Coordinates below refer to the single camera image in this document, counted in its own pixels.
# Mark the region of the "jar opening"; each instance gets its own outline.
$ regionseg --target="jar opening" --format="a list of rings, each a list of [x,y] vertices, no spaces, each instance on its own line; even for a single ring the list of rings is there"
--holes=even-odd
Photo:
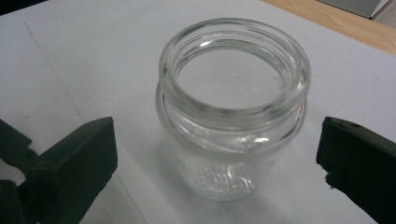
[[[228,58],[232,57],[231,51],[253,59]],[[213,71],[205,71],[210,63],[213,63],[215,75]],[[251,72],[257,64],[250,63],[266,66],[262,69],[265,70],[263,76],[255,77],[260,72]],[[230,71],[223,76],[217,71],[227,69]],[[243,82],[235,87],[233,73],[246,79],[243,81],[249,79],[245,88]],[[209,83],[214,79],[226,91],[211,87]],[[305,99],[309,79],[309,61],[295,40],[275,27],[243,19],[225,18],[194,24],[168,42],[160,59],[163,99],[197,122],[224,129],[270,125],[289,115]],[[216,91],[205,98],[207,89]],[[255,99],[253,92],[262,98]],[[247,100],[242,97],[244,94],[252,98]]]
[[[244,109],[269,105],[285,89],[281,75],[268,62],[233,49],[212,50],[187,62],[177,84],[207,105]]]

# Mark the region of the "glass jar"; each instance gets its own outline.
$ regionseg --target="glass jar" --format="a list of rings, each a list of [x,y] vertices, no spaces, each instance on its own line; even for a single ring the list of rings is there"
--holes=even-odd
[[[175,35],[156,107],[187,186],[217,202],[254,192],[299,132],[309,82],[303,49],[270,25],[215,19]]]

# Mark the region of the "white table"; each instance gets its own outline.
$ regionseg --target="white table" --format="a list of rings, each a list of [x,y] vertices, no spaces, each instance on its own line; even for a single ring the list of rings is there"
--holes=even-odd
[[[238,17],[293,36],[312,66],[304,127],[252,197],[212,203],[167,165],[154,107],[158,61],[178,31]],[[316,164],[325,116],[396,141],[396,57],[260,1],[53,0],[0,17],[0,118],[49,148],[112,116],[119,168],[82,223],[375,223]],[[0,163],[0,178],[23,175]]]

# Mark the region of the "black clamp jaw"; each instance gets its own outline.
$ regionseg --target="black clamp jaw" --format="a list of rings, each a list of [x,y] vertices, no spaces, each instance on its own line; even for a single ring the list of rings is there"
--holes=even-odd
[[[82,125],[40,156],[31,142],[0,120],[0,158],[26,178],[0,180],[0,223],[79,223],[117,169],[113,119]]]
[[[396,144],[359,124],[326,118],[317,163],[327,183],[380,224],[396,223]]]

